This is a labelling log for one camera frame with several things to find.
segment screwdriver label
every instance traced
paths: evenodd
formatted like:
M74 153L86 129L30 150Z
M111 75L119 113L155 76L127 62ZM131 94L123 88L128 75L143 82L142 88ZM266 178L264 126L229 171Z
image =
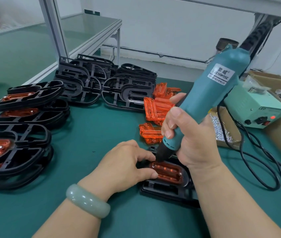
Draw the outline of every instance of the screwdriver label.
M208 78L219 84L226 85L234 73L235 71L217 63L209 73Z

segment green tabletop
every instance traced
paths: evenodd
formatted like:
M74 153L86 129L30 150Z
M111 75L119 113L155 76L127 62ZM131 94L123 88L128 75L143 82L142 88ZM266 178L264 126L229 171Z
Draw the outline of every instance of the green tabletop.
M192 83L158 78L169 87L188 92ZM67 187L77 183L97 166L101 158L121 141L135 139L147 148L139 135L138 125L146 122L145 114L108 108L99 100L86 108L71 107L71 116L60 130L53 131L55 156L44 174L20 190L0 192L0 238L27 238L44 223L65 199ZM254 133L281 162L281 153L259 130ZM219 148L221 157L234 176L253 196L263 210L281 227L281 189L263 189L241 160L238 152ZM245 150L257 152L246 141ZM273 185L271 176L257 163L252 163L259 176ZM111 213L103 219L100 237L177 238L208 237L200 209L183 208L141 196L134 186L115 194L109 200Z
M90 14L63 18L67 50L80 46L117 19ZM46 24L0 33L0 98L56 62Z

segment bracelet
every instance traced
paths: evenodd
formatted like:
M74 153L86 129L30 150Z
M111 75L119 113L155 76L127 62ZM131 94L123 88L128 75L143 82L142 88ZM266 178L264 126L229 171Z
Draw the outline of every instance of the bracelet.
M76 184L70 185L66 197L77 207L100 219L105 218L111 210L108 203Z

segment teal electric screwdriver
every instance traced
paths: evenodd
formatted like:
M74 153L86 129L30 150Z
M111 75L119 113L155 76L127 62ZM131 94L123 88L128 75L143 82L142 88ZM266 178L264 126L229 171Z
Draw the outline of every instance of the teal electric screwdriver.
M239 77L250 64L251 48L270 28L271 23L262 23L240 47L233 49L231 45L227 45L221 53L215 55L177 107L186 111L197 123L201 123L209 110L217 106L237 85ZM176 128L172 139L164 137L157 148L156 161L162 162L174 155L181 146L183 136L180 128Z

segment pile of screws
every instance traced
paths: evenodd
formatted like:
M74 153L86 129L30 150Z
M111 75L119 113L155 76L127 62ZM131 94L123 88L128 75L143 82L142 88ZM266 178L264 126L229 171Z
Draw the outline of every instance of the pile of screws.
M210 114L210 116L211 116L211 119L212 119L212 122L213 122L213 125L214 125L216 139L219 140L219 141L225 141L219 117L213 116L211 114ZM225 130L225 135L226 135L227 141L229 143L233 143L233 139L232 139L230 133L226 129L224 129L224 130Z

